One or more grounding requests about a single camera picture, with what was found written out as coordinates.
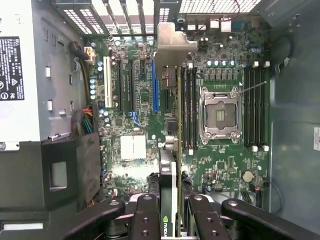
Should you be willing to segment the round coin battery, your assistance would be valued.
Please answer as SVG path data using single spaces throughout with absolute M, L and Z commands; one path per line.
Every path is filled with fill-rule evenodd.
M 241 178 L 244 182 L 249 183 L 255 178 L 255 175 L 252 171 L 245 170 L 241 173 Z

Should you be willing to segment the green motherboard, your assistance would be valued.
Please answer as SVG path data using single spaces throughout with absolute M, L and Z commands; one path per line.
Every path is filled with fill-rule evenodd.
M 182 171 L 196 191 L 205 193 L 260 191 L 267 177 L 268 101 L 265 85 L 242 93 L 242 136 L 239 143 L 212 140 L 203 145 L 199 134 L 200 88 L 229 92 L 262 83 L 268 71 L 247 68 L 248 60 L 262 60 L 264 35 L 218 34 L 198 38 L 198 52 L 188 56 L 181 68 Z M 173 93 L 158 84 L 159 112 L 153 112 L 151 54 L 157 43 L 152 38 L 110 37 L 91 44 L 96 64 L 89 69 L 92 113 L 97 115 L 102 160 L 102 189 L 106 196 L 129 197 L 148 190 L 148 177 L 158 170 L 159 150 L 165 140 L 165 120 L 172 117 Z M 110 57 L 112 107 L 105 106 L 104 57 Z M 122 63 L 123 112 L 119 111 L 117 60 Z M 130 112 L 129 60 L 134 62 L 135 110 Z M 121 136 L 145 135 L 146 159 L 121 160 Z M 242 172 L 253 172 L 244 182 Z

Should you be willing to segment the silver chipset heatsink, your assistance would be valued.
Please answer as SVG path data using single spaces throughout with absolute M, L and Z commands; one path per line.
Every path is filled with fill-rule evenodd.
M 125 135 L 120 137 L 121 160 L 143 160 L 147 158 L 146 136 Z

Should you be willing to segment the black plastic fan shroud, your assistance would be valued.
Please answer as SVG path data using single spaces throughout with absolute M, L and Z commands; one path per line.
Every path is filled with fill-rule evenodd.
M 83 209 L 100 190 L 96 133 L 0 143 L 0 223 L 54 223 Z

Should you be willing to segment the metal CPU socket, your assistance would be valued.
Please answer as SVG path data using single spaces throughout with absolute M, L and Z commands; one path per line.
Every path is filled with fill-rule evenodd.
M 210 141 L 242 138 L 242 97 L 238 87 L 231 91 L 210 91 L 202 86 L 198 101 L 199 136 L 203 145 Z

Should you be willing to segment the blue expansion slot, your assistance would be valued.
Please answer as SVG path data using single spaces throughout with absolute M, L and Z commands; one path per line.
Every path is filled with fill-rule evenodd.
M 154 58 L 151 59 L 151 74 L 152 74 L 152 110 L 154 113 L 159 112 L 159 86 L 156 76 L 156 66 Z

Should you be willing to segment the black expansion slot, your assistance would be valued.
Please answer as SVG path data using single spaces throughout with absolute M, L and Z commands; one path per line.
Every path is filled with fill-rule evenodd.
M 135 111 L 135 70 L 134 61 L 128 61 L 129 111 Z
M 118 85 L 118 109 L 120 112 L 124 111 L 124 91 L 123 91 L 123 74 L 122 74 L 122 61 L 116 61 L 117 67 L 117 85 Z

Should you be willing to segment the socket locking lever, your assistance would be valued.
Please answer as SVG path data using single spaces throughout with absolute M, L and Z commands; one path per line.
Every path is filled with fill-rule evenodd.
M 248 87 L 248 88 L 245 88 L 245 89 L 243 89 L 243 90 L 240 90 L 240 91 L 238 92 L 238 94 L 245 93 L 245 92 L 247 92 L 247 91 L 249 91 L 249 90 L 252 90 L 252 89 L 255 89 L 255 88 L 257 88 L 257 87 L 260 87 L 260 86 L 262 86 L 262 85 L 264 85 L 264 84 L 266 84 L 266 83 L 267 83 L 267 81 L 263 81 L 263 82 L 261 82 L 261 83 L 255 84 L 255 85 L 253 85 L 253 86 L 250 86 L 250 87 Z

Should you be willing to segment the white expansion slot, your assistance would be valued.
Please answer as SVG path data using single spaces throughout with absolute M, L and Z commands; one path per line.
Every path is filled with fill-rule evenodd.
M 112 73 L 111 73 L 111 58 L 109 56 L 103 57 L 103 75 L 104 75 L 104 97 L 105 107 L 111 108 L 113 106 L 112 97 Z

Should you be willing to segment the open black PC case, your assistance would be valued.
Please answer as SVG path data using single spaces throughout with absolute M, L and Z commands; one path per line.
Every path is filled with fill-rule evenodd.
M 268 160 L 262 189 L 205 193 L 191 184 L 192 190 L 215 203 L 238 199 L 276 215 L 295 227 L 295 240 L 320 240 L 320 0 L 49 1 L 81 37 L 68 44 L 85 93 L 85 105 L 72 114 L 69 137 L 95 133 L 99 139 L 100 189 L 85 209 L 109 198 L 127 204 L 137 195 L 106 196 L 103 191 L 101 141 L 90 87 L 90 67 L 97 62 L 92 42 L 153 38 L 157 47 L 152 61 L 159 23 L 173 23 L 176 31 L 197 43 L 183 66 L 198 52 L 200 37 L 261 33 L 264 58 L 248 60 L 246 67 L 268 71 L 268 138 L 262 146 Z M 0 223 L 0 240 L 62 240 L 63 222 L 76 214 L 52 223 Z

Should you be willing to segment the grey power supply with label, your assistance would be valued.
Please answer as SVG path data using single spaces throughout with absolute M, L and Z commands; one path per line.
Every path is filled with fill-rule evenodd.
M 78 34 L 50 0 L 0 0 L 0 152 L 71 135 L 86 103 Z

